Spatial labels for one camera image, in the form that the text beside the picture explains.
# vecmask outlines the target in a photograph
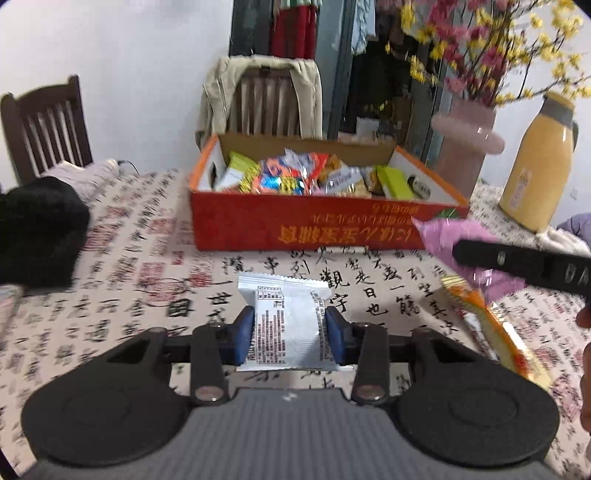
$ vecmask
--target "yellow thermos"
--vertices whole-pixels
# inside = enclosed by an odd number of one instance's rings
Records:
[[[569,179],[579,128],[574,105],[548,92],[525,131],[499,207],[534,232],[548,228]]]

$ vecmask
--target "tablecloth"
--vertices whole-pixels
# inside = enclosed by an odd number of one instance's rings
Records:
[[[498,210],[499,189],[479,184],[472,213],[502,240],[532,244],[532,235]],[[66,291],[25,297],[0,352],[0,445],[17,472],[34,457],[20,411],[41,385],[152,327],[186,335],[206,322],[232,322],[245,305],[237,291],[243,271],[327,281],[330,304],[345,318],[376,322],[408,335],[426,325],[475,348],[439,278],[448,269],[425,251],[326,248],[291,252],[199,252],[193,245],[186,176],[171,170],[111,181],[92,203],[92,223]],[[547,462],[566,478],[590,471],[589,440],[579,424],[579,378],[588,333],[574,323],[583,301],[527,288],[500,305],[553,377],[561,415]],[[173,368],[171,385],[188,393],[188,365]],[[230,388],[342,388],[354,372],[228,372]],[[409,387],[406,365],[392,365],[393,394]]]

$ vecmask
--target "black cable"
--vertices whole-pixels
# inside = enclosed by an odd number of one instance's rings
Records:
[[[16,480],[20,478],[12,468],[10,462],[4,456],[4,452],[0,450],[0,476],[2,480]]]
[[[127,161],[127,160],[117,160],[117,165],[123,165],[124,163],[128,163],[129,165],[131,165],[134,168],[135,172],[138,174],[138,177],[139,177],[139,171],[138,171],[137,168],[135,168],[135,165],[134,164],[132,164],[130,161]]]

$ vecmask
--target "chair backrest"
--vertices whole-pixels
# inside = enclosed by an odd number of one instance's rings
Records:
[[[78,75],[65,85],[48,85],[0,100],[2,126],[20,184],[61,161],[79,167],[92,162]]]
[[[300,136],[300,110],[289,69],[249,68],[236,87],[226,130]]]

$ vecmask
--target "pink snack packet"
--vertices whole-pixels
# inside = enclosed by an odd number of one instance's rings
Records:
[[[498,239],[478,220],[434,218],[422,222],[413,218],[413,224],[421,235],[425,250],[464,277],[472,287],[479,288],[486,304],[527,286],[522,278],[512,277],[498,270],[464,267],[453,258],[453,246],[462,238],[498,243]]]

